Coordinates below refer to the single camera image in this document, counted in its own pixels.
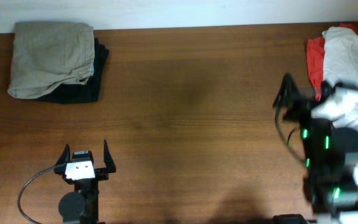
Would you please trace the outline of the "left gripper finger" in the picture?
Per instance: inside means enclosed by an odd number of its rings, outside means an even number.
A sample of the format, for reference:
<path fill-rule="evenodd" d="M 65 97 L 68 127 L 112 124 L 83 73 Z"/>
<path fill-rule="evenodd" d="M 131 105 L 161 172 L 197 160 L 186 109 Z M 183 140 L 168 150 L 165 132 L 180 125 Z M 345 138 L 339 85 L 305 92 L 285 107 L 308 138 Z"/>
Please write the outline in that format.
<path fill-rule="evenodd" d="M 107 140 L 104 140 L 104 163 L 106 165 L 106 169 L 108 173 L 115 173 L 116 172 L 116 165 L 114 163 L 114 160 L 112 158 L 112 155 L 109 151 Z"/>
<path fill-rule="evenodd" d="M 55 164 L 54 173 L 63 174 L 67 163 L 70 162 L 70 146 L 67 144 L 59 157 L 58 161 Z"/>

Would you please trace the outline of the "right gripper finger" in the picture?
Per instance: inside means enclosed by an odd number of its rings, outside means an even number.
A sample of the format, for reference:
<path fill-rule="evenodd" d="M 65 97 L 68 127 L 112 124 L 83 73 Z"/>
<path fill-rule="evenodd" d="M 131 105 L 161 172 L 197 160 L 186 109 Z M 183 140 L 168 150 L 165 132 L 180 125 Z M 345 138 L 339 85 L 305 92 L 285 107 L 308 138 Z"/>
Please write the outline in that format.
<path fill-rule="evenodd" d="M 334 85 L 329 84 L 328 81 L 323 81 L 321 84 L 320 101 L 325 101 L 329 96 L 335 94 L 339 90 L 358 91 L 358 86 L 352 82 L 336 82 Z"/>
<path fill-rule="evenodd" d="M 291 73 L 284 74 L 280 89 L 277 93 L 273 108 L 287 107 L 290 104 L 301 100 L 301 93 L 291 75 Z"/>

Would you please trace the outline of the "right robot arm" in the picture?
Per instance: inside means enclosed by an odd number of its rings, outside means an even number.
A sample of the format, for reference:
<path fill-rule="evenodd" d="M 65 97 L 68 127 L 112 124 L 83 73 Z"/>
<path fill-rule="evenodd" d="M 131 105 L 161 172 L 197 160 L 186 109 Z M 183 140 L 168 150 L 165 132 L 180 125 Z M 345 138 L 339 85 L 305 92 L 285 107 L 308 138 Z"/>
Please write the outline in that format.
<path fill-rule="evenodd" d="M 316 223 L 358 223 L 358 129 L 334 122 L 358 103 L 358 86 L 322 82 L 303 94 L 284 74 L 273 102 L 275 127 L 290 154 L 306 168 L 303 191 Z"/>

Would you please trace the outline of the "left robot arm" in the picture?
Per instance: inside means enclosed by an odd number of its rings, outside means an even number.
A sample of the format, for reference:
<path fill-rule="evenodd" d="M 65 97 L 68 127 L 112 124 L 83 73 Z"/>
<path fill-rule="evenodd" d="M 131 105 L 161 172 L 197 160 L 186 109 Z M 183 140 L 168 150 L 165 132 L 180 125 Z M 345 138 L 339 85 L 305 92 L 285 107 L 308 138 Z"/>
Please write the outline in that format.
<path fill-rule="evenodd" d="M 95 168 L 91 151 L 71 153 L 70 146 L 65 146 L 54 168 L 55 174 L 74 187 L 58 204 L 63 223 L 99 223 L 99 183 L 108 180 L 109 174 L 116 172 L 107 141 L 103 146 L 103 162 L 104 167 Z"/>

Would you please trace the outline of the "white printed t-shirt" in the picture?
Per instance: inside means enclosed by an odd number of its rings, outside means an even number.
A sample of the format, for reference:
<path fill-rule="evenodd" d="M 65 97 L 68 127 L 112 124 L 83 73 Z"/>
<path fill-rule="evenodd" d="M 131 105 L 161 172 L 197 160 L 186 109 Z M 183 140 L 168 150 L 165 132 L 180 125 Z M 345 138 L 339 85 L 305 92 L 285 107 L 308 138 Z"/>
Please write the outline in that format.
<path fill-rule="evenodd" d="M 350 28 L 331 27 L 323 32 L 323 37 L 323 80 L 331 86 L 342 82 L 358 87 L 358 35 Z M 358 130 L 358 90 L 340 88 L 327 102 L 313 109 L 311 117 L 331 120 L 336 128 Z M 354 178 L 358 184 L 358 165 Z"/>

